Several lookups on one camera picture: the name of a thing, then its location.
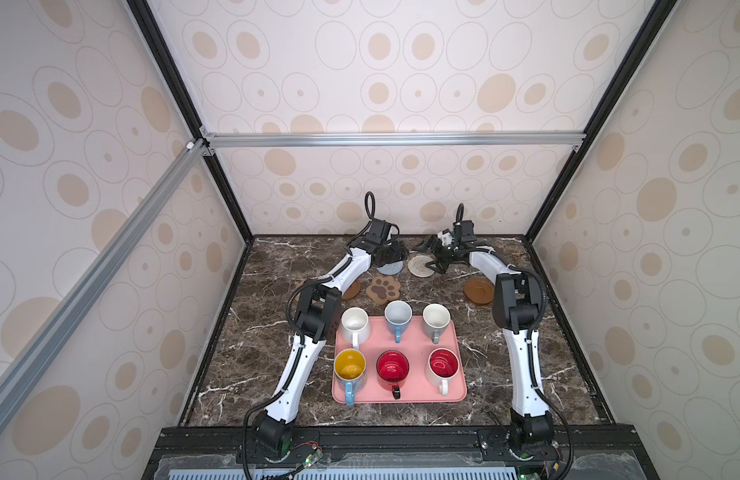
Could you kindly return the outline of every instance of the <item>blue coaster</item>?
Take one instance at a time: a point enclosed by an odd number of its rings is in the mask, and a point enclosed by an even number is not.
[[[394,262],[393,264],[385,264],[383,266],[376,266],[375,268],[378,272],[381,272],[384,275],[396,275],[399,272],[402,272],[402,268],[404,268],[404,261],[400,260],[398,262]]]

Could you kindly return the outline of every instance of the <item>metal grille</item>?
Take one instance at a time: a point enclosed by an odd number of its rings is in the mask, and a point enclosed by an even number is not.
[[[269,475],[280,475],[288,470],[266,468],[255,470],[254,480]],[[295,475],[297,480],[517,480],[511,467],[460,467],[460,468],[330,468],[329,470],[304,471]],[[172,470],[169,480],[245,480],[239,469]]]

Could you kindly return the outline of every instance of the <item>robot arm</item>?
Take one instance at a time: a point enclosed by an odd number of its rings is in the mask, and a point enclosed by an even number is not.
[[[403,260],[407,251],[391,237],[394,226],[371,217],[367,227],[349,240],[346,255],[335,268],[316,280],[298,287],[298,304],[292,317],[298,331],[293,337],[290,356],[279,379],[274,398],[253,422],[258,443],[281,458],[290,446],[292,427],[308,374],[325,346],[327,332],[340,321],[343,293],[371,266]]]
[[[473,233],[473,222],[463,220],[459,206],[453,231],[424,240],[415,250],[434,254],[429,268],[444,274],[450,264],[479,269],[495,285],[493,320],[509,349],[513,397],[509,446],[517,455],[553,440],[553,422],[544,400],[538,360],[538,326],[545,299],[535,274],[505,264],[492,246]]]
[[[329,282],[323,283],[324,288],[330,292],[332,289],[337,289],[337,293],[343,296],[346,289],[354,283],[359,275],[363,274],[370,268],[371,255],[366,251],[358,248],[351,249],[351,255],[346,254],[343,259],[332,269],[326,276],[332,276],[341,266],[348,262],[346,268],[332,278]],[[298,415],[298,405],[301,401],[301,394],[306,386],[306,380],[308,374],[311,372],[311,367],[314,366],[319,352],[322,347],[325,346],[326,340],[317,340],[316,337],[305,335],[303,341],[301,336],[296,334],[292,340],[292,348],[290,349],[290,358],[287,360],[285,365],[285,371],[282,373],[279,379],[279,384],[276,386],[275,392],[281,390],[282,386],[288,378],[292,366],[295,364],[295,357],[298,354],[299,349],[303,349],[301,353],[301,360],[298,362],[298,367],[295,369],[295,375],[290,381],[288,389],[285,394],[282,395],[275,403],[271,404],[267,409],[268,416],[273,418],[277,423],[284,421],[285,425],[292,423],[295,417]]]

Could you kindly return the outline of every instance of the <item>light blue mug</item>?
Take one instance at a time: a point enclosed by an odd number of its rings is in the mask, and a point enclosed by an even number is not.
[[[386,305],[384,311],[388,331],[394,336],[394,340],[402,341],[402,333],[410,326],[413,318],[413,309],[401,300],[394,300]]]

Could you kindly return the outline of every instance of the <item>marble tabletop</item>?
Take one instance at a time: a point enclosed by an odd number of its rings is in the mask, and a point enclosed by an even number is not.
[[[408,247],[420,238],[404,238]],[[304,280],[328,272],[343,257],[345,236],[261,237],[251,256],[226,318],[204,385],[195,400],[189,426],[240,426],[251,405],[269,398],[288,358],[292,331],[285,320],[285,302]],[[508,262],[529,268],[521,241],[489,238]],[[375,268],[362,274],[360,294],[344,307],[360,306],[370,316],[382,316],[365,293]],[[309,375],[297,418],[300,426],[437,426],[491,425],[487,412],[501,424],[509,423],[512,380],[506,342],[495,326],[491,306],[476,306],[463,294],[463,285],[478,270],[452,265],[445,275],[413,276],[405,266],[395,275],[401,283],[400,300],[409,302],[414,315],[429,303],[442,303],[456,326],[468,393],[455,403],[359,404],[349,408],[331,394],[335,337]],[[589,398],[557,320],[548,310],[540,327],[539,359],[548,397],[564,411],[571,424],[601,423]]]

